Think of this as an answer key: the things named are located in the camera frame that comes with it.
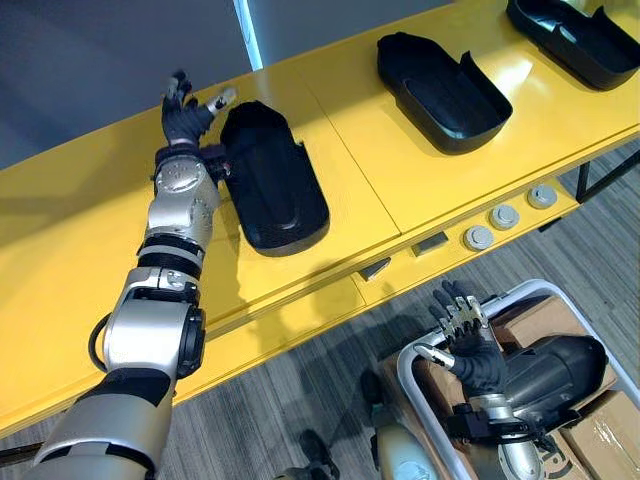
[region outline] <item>metal bracket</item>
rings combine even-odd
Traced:
[[[602,190],[607,188],[618,178],[628,173],[633,167],[640,163],[640,150],[635,152],[624,162],[618,165],[616,168],[607,173],[604,177],[598,180],[596,183],[587,187],[589,180],[589,167],[591,162],[583,163],[580,165],[580,174],[578,176],[578,188],[576,190],[576,201],[578,203],[584,203],[591,199]]]

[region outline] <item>black glove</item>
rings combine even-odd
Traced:
[[[198,105],[195,97],[183,105],[190,91],[191,82],[182,70],[178,70],[169,79],[162,101],[162,130],[169,145],[189,143],[197,147],[216,113],[235,98],[235,90],[227,89],[204,105]]]
[[[445,281],[442,287],[450,298],[436,290],[434,297],[442,308],[431,305],[429,311],[448,332],[449,351],[455,360],[451,372],[460,379],[467,398],[504,393],[507,366],[491,327],[482,325],[458,282]]]

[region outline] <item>gray button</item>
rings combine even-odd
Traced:
[[[491,224],[498,230],[508,230],[520,221],[520,215],[511,205],[498,205],[491,210]]]
[[[493,233],[487,227],[475,225],[465,232],[464,243],[471,250],[485,250],[493,243]]]
[[[549,185],[538,185],[529,190],[527,200],[535,208],[549,208],[558,201],[558,194]]]

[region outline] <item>metal cart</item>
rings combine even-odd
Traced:
[[[540,296],[556,296],[561,298],[571,309],[589,335],[592,335],[604,345],[607,356],[609,357],[609,363],[618,376],[615,388],[623,390],[636,407],[640,408],[640,392],[638,391],[638,387],[622,368],[615,355],[598,336],[589,321],[584,317],[584,315],[582,315],[580,310],[578,310],[567,294],[564,293],[557,285],[547,282],[546,280],[527,280],[517,287],[512,288],[507,293],[483,303],[482,308],[487,317],[491,319],[500,312],[515,306],[523,300]],[[405,394],[418,414],[418,418],[420,419],[422,426],[433,442],[436,450],[438,451],[438,455],[449,470],[451,476],[455,480],[471,480],[472,477],[469,475],[464,464],[456,454],[449,437],[440,425],[440,422],[433,413],[433,410],[431,410],[431,407],[418,387],[412,372],[413,361],[418,358],[418,354],[414,351],[413,345],[418,342],[437,345],[442,343],[444,340],[445,338],[442,332],[431,332],[404,347],[398,357],[398,380],[400,381]]]

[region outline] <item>cardboard box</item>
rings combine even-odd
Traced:
[[[505,351],[528,347],[536,340],[551,335],[588,335],[567,304],[558,297],[538,301],[527,310],[516,310],[492,320],[493,331]],[[575,405],[582,408],[618,380],[611,365],[607,365],[600,388]]]
[[[391,397],[391,402],[395,405],[397,409],[397,417],[398,420],[401,421],[418,439],[418,441],[429,451],[432,455],[437,455],[433,445],[431,444],[429,437],[427,437],[426,432],[422,428],[420,420],[418,419],[418,415],[415,410],[409,403],[409,400],[402,392],[402,389],[398,383],[396,377],[396,363],[397,356],[394,355],[392,357],[387,358],[382,363],[382,379],[385,386],[385,391]],[[416,374],[416,379],[418,380],[418,384],[423,388],[422,381],[428,380],[428,377],[432,376],[432,378],[437,378],[436,382],[430,383],[431,388],[435,389],[438,384],[446,385],[443,392],[437,391],[437,389],[432,390],[433,393],[438,395],[438,403],[442,405],[443,402],[447,400],[450,401],[447,404],[446,409],[451,411],[451,406],[456,403],[464,402],[464,396],[462,395],[462,386],[458,379],[451,373],[447,372],[443,368],[429,368],[433,366],[426,361],[416,362],[414,371]],[[440,375],[437,372],[444,372],[445,375]],[[436,407],[434,405],[434,397],[427,397],[429,399],[429,404],[434,410],[441,410],[442,407]],[[547,479],[556,479],[556,480],[593,480],[593,477],[589,475],[587,469],[582,465],[577,456],[573,453],[567,442],[564,440],[562,435],[558,432],[554,432],[551,434],[553,439],[556,441],[558,446],[558,452],[551,454],[544,450],[539,450],[540,459],[543,462],[545,469],[545,478]],[[469,460],[468,452],[465,445],[457,444],[454,442],[454,448],[458,453],[458,456],[464,463],[467,471],[471,475],[474,480],[478,480],[478,476],[473,470],[473,465]],[[438,468],[444,468],[444,466],[440,462],[436,462]]]
[[[640,413],[622,392],[597,403],[562,436],[597,480],[640,479]]]
[[[558,480],[593,480],[587,469],[582,465],[571,447],[558,432],[553,432],[551,437],[558,446],[556,453],[549,453],[538,449],[538,455],[542,460],[544,478]]]
[[[507,352],[515,348],[527,347],[536,340],[549,335],[587,334],[573,315],[573,312],[558,298],[530,301],[527,305],[511,310],[495,319],[492,325],[494,325],[496,338],[502,343]],[[402,422],[422,444],[426,445],[425,448],[427,450],[434,452],[417,414],[397,383],[396,360],[397,356],[393,356],[383,362],[385,385],[387,389],[394,392],[392,401],[398,408]],[[445,369],[427,361],[420,361],[414,365],[414,375],[438,418],[444,419],[451,415],[453,413],[453,405],[465,401],[460,381]],[[616,380],[613,369],[607,365],[601,388],[592,396],[580,402],[576,408],[591,402],[613,385]],[[549,454],[545,451],[539,452],[540,458],[544,463],[545,478],[592,480],[593,477],[590,475],[589,470],[572,451],[564,437],[559,432],[554,432],[551,436],[556,441],[559,452],[556,454]],[[465,453],[465,446],[454,443],[454,447],[467,466],[467,470],[472,475],[475,475],[469,457]]]

